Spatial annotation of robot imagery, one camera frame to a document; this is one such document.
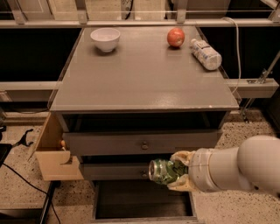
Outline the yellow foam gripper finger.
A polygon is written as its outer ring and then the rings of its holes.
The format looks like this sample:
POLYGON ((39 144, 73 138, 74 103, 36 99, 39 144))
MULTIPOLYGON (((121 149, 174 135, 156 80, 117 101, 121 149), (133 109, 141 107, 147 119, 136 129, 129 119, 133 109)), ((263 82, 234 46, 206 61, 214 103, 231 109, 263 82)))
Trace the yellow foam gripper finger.
POLYGON ((167 185, 169 190, 178 192, 195 192, 196 185, 190 180, 188 174, 184 174, 175 182, 167 185))
POLYGON ((180 161, 183 165, 189 166, 194 154, 195 154, 195 150, 193 151, 181 150, 172 154, 170 160, 172 162, 180 161))

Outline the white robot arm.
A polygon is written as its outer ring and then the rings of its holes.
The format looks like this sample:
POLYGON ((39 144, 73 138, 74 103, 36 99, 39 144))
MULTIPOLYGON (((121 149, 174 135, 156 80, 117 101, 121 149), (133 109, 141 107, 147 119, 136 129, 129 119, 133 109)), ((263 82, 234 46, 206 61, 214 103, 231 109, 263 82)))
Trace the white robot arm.
POLYGON ((229 149, 178 151, 171 156, 188 173, 167 187, 173 191, 214 193, 236 190, 280 197, 280 139, 253 136, 229 149))

